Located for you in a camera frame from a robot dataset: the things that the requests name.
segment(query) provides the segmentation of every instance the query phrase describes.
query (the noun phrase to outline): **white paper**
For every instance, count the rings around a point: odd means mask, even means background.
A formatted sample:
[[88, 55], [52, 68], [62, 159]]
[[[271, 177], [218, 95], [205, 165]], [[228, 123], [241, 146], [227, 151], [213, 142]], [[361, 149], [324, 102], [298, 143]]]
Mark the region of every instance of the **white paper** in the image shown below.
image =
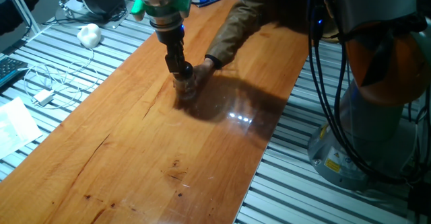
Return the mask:
[[0, 159], [41, 135], [21, 98], [18, 97], [0, 107]]

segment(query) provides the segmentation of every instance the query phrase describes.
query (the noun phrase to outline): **yellow warning label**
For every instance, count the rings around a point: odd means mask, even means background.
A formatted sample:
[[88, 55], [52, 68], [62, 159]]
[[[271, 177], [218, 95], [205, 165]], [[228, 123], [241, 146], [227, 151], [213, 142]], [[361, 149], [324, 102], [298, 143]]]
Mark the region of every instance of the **yellow warning label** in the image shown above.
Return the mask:
[[330, 160], [329, 158], [326, 159], [325, 165], [332, 169], [333, 171], [339, 173], [339, 164], [335, 163], [334, 161]]

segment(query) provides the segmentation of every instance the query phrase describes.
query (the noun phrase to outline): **person's arm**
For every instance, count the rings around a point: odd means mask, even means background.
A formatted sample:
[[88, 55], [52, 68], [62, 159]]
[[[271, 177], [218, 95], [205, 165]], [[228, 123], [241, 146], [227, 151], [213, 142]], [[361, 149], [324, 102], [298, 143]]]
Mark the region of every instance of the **person's arm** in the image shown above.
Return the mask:
[[246, 34], [255, 29], [264, 4], [265, 0], [241, 0], [232, 7], [207, 50], [204, 65], [213, 62], [220, 69], [234, 59]]
[[[30, 11], [39, 0], [24, 0]], [[6, 32], [14, 31], [22, 23], [22, 18], [15, 8], [12, 0], [6, 0], [0, 4], [0, 36]]]

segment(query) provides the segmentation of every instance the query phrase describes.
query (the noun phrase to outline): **keyboard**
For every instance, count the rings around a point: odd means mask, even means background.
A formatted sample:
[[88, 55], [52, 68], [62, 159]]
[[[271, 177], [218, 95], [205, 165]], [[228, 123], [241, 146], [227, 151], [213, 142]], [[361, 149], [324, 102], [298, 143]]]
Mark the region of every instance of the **keyboard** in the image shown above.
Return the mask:
[[27, 63], [11, 59], [5, 58], [0, 61], [0, 87], [5, 85], [7, 82], [12, 80], [14, 77], [19, 75], [21, 71], [18, 71], [19, 68], [27, 67]]

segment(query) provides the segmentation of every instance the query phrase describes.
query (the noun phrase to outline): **wooden table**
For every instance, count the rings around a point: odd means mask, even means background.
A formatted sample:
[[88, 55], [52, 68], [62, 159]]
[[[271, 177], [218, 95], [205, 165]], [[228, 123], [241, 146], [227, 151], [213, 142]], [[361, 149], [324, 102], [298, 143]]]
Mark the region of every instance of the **wooden table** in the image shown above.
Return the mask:
[[[193, 7], [200, 63], [234, 0]], [[152, 35], [0, 183], [0, 223], [231, 223], [307, 56], [266, 25], [179, 103]]]

